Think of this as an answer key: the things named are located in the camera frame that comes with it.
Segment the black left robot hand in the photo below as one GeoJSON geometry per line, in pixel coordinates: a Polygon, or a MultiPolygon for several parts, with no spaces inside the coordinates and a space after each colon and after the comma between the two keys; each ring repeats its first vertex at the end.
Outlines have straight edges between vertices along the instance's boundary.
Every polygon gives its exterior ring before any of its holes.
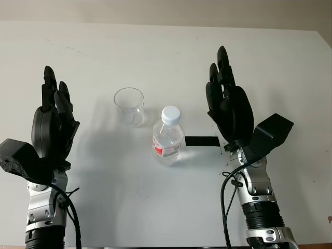
{"type": "Polygon", "coordinates": [[[39,157],[53,169],[67,171],[66,160],[80,122],[73,116],[73,105],[65,82],[57,84],[54,71],[45,66],[44,84],[41,86],[42,106],[33,119],[31,140],[39,157]]]}

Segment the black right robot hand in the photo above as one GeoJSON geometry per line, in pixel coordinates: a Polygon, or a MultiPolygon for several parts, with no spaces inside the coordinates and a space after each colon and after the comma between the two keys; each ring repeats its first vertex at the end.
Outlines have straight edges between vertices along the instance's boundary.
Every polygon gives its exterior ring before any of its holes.
{"type": "Polygon", "coordinates": [[[254,130],[253,111],[244,89],[235,83],[224,46],[218,49],[217,62],[210,66],[205,93],[208,115],[228,142],[226,150],[247,146],[254,130]]]}

